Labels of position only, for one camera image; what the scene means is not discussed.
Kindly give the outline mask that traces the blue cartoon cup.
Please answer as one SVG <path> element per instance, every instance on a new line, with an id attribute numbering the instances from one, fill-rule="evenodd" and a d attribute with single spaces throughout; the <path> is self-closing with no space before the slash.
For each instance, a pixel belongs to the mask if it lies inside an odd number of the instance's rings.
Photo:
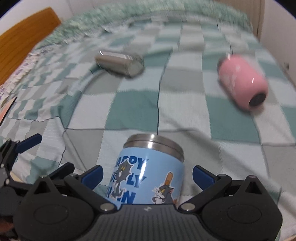
<path id="1" fill-rule="evenodd" d="M 155 134 L 131 135 L 107 177 L 94 191 L 114 203 L 174 204 L 181 195 L 184 151 L 179 144 Z"/>

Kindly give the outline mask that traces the wooden headboard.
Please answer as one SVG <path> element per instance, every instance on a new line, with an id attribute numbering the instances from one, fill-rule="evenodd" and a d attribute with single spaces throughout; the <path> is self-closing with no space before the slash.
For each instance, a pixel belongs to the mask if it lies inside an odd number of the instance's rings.
<path id="1" fill-rule="evenodd" d="M 1 35 L 1 84 L 21 65 L 30 51 L 61 24 L 52 8 L 20 21 Z"/>

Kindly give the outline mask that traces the stainless steel bottle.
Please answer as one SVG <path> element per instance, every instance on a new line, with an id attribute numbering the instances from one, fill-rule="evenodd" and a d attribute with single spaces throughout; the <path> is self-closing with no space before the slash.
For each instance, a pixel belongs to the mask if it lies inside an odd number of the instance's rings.
<path id="1" fill-rule="evenodd" d="M 134 78 L 144 71 L 144 59 L 135 53 L 101 50 L 94 59 L 100 68 L 129 78 Z"/>

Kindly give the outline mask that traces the floral pillow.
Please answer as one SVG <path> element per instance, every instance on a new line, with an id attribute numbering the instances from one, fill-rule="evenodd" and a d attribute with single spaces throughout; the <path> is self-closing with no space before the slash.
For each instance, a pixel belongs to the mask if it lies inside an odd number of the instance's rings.
<path id="1" fill-rule="evenodd" d="M 5 83 L 1 84 L 1 124 L 16 101 L 16 97 L 12 97 L 13 91 L 22 79 L 34 68 L 40 56 L 40 53 L 29 53 Z"/>

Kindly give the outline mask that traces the checkered green bed sheet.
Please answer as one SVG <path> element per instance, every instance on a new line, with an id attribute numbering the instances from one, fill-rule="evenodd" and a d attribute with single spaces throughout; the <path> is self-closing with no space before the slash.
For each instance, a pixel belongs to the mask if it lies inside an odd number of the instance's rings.
<path id="1" fill-rule="evenodd" d="M 101 50 L 138 54 L 144 71 L 104 70 L 94 59 Z M 260 109 L 241 111 L 219 84 L 217 63 L 230 51 L 245 52 L 266 76 Z M 43 136 L 14 164 L 24 182 L 72 162 L 79 173 L 101 165 L 107 185 L 127 138 L 158 133 L 184 150 L 182 200 L 199 191 L 195 165 L 234 179 L 256 175 L 282 213 L 279 240 L 295 235 L 295 87 L 252 33 L 200 16 L 136 19 L 52 46 L 12 96 L 1 140 Z"/>

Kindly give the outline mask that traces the pink cup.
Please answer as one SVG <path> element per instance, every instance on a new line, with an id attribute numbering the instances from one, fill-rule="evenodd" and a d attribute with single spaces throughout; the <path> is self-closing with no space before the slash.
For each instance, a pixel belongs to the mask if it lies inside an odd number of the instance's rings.
<path id="1" fill-rule="evenodd" d="M 253 58 L 227 53 L 219 59 L 217 73 L 225 91 L 240 109 L 253 110 L 266 100 L 267 80 Z"/>

